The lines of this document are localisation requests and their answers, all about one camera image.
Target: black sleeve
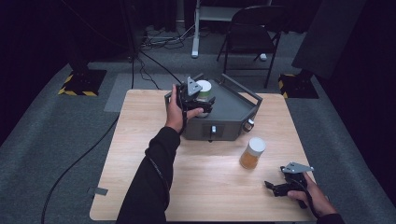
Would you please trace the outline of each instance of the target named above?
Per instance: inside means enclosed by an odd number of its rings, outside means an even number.
[[[336,213],[320,217],[317,224],[345,224],[345,222],[341,215]]]
[[[173,162],[180,136],[172,128],[164,127],[151,139],[147,155],[171,187]],[[125,195],[117,223],[165,223],[165,206],[168,194],[163,180],[148,157],[142,160],[134,180]]]

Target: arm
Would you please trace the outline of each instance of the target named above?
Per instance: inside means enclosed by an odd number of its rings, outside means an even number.
[[[317,223],[344,224],[344,220],[341,215],[338,214],[334,206],[329,202],[329,200],[327,200],[318,185],[315,184],[307,173],[304,173],[304,177],[307,184],[307,190],[312,196],[314,209],[319,215]],[[308,199],[303,191],[291,190],[288,192],[288,196],[295,200],[302,200],[307,206],[309,206]]]
[[[188,111],[187,118],[202,113],[202,108]],[[166,109],[165,127],[151,139],[145,157],[136,171],[122,203],[117,223],[164,223],[168,190],[173,180],[173,162],[180,145],[183,118],[176,103],[176,87],[172,89],[171,102]],[[153,166],[158,167],[163,179]]]

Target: wooden table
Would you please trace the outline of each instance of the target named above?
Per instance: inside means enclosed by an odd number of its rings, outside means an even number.
[[[115,220],[149,140],[165,123],[164,96],[169,91],[128,91],[108,151],[95,195],[91,218]],[[285,183],[279,167],[296,161],[308,165],[286,102],[280,94],[259,94],[263,98],[250,133],[235,141],[190,141],[181,139],[174,163],[169,221],[310,221],[308,209],[301,209],[288,197],[274,197],[263,181]],[[246,170],[239,158],[251,137],[266,142],[259,164]]]

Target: gray box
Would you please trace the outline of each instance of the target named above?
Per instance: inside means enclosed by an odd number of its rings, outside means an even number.
[[[203,75],[193,78],[195,81],[204,79]],[[230,77],[222,74],[220,80],[208,80],[212,85],[210,96],[216,97],[212,112],[205,118],[189,120],[183,136],[189,140],[233,141],[242,131],[249,132],[254,126],[254,117],[262,103],[262,98],[248,90]],[[246,92],[257,101],[253,103],[230,85]],[[165,103],[169,103],[171,92],[165,95]]]

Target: glass jar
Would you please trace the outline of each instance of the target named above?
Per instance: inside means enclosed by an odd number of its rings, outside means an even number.
[[[253,137],[249,140],[247,148],[241,156],[239,162],[246,169],[254,169],[259,162],[260,155],[265,150],[265,142],[259,137]]]

